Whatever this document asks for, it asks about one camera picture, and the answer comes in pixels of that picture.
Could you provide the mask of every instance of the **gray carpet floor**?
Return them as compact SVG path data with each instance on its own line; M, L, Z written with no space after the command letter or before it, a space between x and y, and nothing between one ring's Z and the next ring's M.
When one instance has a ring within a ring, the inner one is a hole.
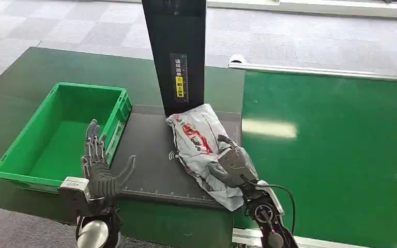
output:
M0 0L0 74L31 46L152 58L141 4ZM206 65L226 67L232 54L397 74L397 20L208 9ZM73 247L73 235L72 226L0 209L0 247ZM153 247L133 239L121 245Z
M74 248L75 226L0 209L0 248ZM167 246L123 237L120 248Z

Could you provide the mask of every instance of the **plastic bag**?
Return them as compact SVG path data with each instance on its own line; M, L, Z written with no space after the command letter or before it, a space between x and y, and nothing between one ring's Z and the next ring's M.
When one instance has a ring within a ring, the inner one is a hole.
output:
M200 187L230 211L243 205L239 188L230 188L214 177L210 166L218 166L217 156L229 147L217 140L218 135L227 136L209 104L203 104L166 119L173 129L174 144L181 163Z

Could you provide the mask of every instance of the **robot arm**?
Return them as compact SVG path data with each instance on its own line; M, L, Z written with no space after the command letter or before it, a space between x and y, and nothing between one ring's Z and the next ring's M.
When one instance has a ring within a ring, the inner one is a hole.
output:
M230 148L218 156L218 162L223 170L218 170L216 173L212 169L211 173L228 186L241 189L246 211L263 234L261 237L263 248L297 248L292 232L283 225L284 210L271 188L282 187L258 180L249 155L230 138L219 135L218 141L226 142Z
M134 169L131 156L123 171L113 176L105 159L105 134L98 137L93 119L86 131L85 154L81 157L84 178L67 177L58 193L77 216L75 239L78 248L113 248L119 244L120 219L114 197Z

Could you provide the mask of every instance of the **green table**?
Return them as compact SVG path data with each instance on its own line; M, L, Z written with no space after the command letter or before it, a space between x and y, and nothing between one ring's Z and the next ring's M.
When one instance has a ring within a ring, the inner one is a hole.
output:
M294 194L296 235L397 247L397 76L230 68L246 70L242 144L261 178Z
M397 247L397 79L212 67L205 73L206 102L219 111L242 109L242 144L260 177L295 195L296 235ZM161 105L151 60L30 48L0 76L0 157L60 81L126 87L133 103ZM289 227L289 201L277 194ZM241 211L234 219L224 210L119 204L124 235L176 247L229 247L232 227L256 227ZM57 195L0 180L0 208L73 222L61 207Z

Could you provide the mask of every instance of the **green plastic crate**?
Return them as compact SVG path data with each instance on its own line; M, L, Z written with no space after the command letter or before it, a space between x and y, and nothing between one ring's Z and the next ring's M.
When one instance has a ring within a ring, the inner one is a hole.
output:
M97 119L107 134L111 162L131 103L123 88L58 83L0 160L0 178L36 191L57 193L67 176L82 177L87 126Z

